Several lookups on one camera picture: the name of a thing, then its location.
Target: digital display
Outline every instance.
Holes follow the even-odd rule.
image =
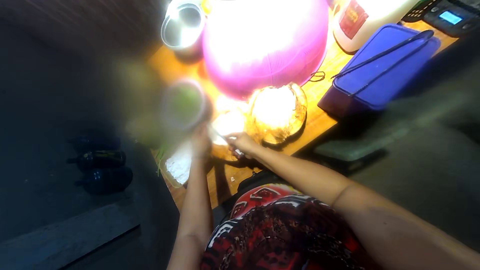
[[[446,20],[447,22],[456,25],[458,22],[463,20],[463,18],[458,17],[457,15],[451,13],[450,11],[445,11],[439,16],[440,18]]]

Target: dark glass bottle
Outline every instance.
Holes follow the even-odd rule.
[[[96,150],[118,150],[120,149],[120,138],[107,137],[100,132],[89,132],[67,140],[77,153]]]
[[[128,167],[93,169],[86,172],[75,185],[83,186],[88,193],[105,195],[125,190],[132,182],[132,178],[132,170]]]
[[[100,150],[88,151],[73,159],[67,159],[67,163],[77,163],[82,171],[93,168],[115,168],[125,164],[126,156],[123,151]]]

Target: electronic device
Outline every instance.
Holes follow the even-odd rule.
[[[461,37],[480,25],[480,0],[438,0],[423,20],[451,37]]]

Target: coconut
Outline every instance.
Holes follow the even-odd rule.
[[[212,127],[221,135],[242,132],[245,129],[245,114],[237,109],[226,111],[212,122]],[[219,159],[236,161],[237,158],[229,151],[227,142],[215,130],[209,129],[209,136],[212,139],[212,155]]]
[[[249,106],[247,126],[256,127],[258,136],[274,145],[297,133],[307,115],[307,97],[294,83],[255,91]]]

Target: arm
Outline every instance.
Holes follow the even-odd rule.
[[[431,224],[322,165],[264,148],[248,135],[229,143],[334,208],[386,269],[480,269],[478,253]]]
[[[177,238],[168,270],[198,269],[202,253],[213,231],[212,207],[205,172],[205,158],[211,142],[205,126],[200,126],[192,138],[194,155],[188,178],[187,194],[180,212]]]

